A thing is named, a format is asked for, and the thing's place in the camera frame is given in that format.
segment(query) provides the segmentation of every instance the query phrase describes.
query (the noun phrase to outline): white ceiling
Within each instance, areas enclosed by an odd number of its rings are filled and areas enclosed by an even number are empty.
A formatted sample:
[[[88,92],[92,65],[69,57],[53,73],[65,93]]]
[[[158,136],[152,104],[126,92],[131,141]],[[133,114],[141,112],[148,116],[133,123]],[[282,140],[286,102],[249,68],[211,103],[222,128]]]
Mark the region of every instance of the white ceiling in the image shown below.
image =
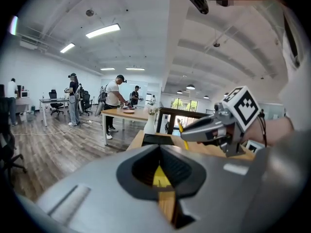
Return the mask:
[[[272,0],[208,5],[209,13],[203,15],[188,0],[30,0],[18,15],[17,31],[43,53],[102,75],[102,67],[116,69],[109,75],[132,75],[126,67],[143,67],[143,75],[161,79],[167,93],[191,83],[198,98],[212,98],[261,77],[282,84],[286,67],[280,7]],[[88,9],[94,16],[86,16]],[[121,30],[85,36],[113,23]],[[213,47],[215,40],[220,47]],[[76,47],[61,54],[70,42]]]

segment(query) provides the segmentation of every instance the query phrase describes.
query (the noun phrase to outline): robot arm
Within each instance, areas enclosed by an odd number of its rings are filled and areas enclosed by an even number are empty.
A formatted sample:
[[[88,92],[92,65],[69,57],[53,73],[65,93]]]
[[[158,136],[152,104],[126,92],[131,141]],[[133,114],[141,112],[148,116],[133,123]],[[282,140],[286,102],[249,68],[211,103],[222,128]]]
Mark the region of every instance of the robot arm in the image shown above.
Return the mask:
[[[248,88],[237,87],[215,104],[215,115],[201,118],[185,127],[181,138],[219,146],[227,157],[243,154],[240,142],[259,111],[259,105]],[[227,132],[228,126],[232,126],[233,134]]]

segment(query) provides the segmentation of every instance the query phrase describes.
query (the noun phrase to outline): wooden floor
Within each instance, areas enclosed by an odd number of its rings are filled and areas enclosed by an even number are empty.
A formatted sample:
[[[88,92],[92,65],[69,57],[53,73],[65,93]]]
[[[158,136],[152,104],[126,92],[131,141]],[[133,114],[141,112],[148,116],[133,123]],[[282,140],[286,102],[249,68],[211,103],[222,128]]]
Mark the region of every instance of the wooden floor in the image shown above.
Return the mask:
[[[17,117],[18,125],[12,127],[13,134],[49,134],[67,131],[70,129],[69,116],[46,112],[47,127],[44,127],[42,114],[36,113],[32,122],[21,122]],[[102,118],[82,116],[81,126],[72,128],[69,132],[38,135],[16,135],[16,154],[23,154],[24,165],[28,172],[21,169],[12,169],[12,183],[15,191],[35,201],[47,188],[58,180],[71,174],[76,169],[97,158],[103,158],[121,151],[125,151],[144,123],[125,121],[125,131],[122,131],[122,120],[115,118],[114,127],[119,132],[112,133],[113,139],[108,145],[102,142]]]

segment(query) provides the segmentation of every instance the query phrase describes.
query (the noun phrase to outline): smoke detector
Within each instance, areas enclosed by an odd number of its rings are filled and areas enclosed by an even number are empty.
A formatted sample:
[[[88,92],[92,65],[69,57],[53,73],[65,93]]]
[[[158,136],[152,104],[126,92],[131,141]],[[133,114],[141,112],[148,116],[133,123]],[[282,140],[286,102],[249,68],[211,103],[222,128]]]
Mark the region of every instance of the smoke detector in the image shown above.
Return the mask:
[[[87,10],[87,11],[86,11],[86,15],[87,15],[88,17],[92,17],[92,16],[94,15],[94,11],[92,11],[92,10]]]

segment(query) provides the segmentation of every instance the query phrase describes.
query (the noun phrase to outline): window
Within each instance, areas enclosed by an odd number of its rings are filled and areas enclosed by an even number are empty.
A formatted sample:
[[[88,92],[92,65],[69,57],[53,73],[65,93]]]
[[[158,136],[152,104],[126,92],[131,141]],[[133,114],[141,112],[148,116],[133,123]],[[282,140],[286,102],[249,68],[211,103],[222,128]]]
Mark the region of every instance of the window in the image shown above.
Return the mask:
[[[179,99],[173,98],[171,101],[171,108],[183,111],[194,111],[198,106],[198,101],[188,100],[188,99]]]

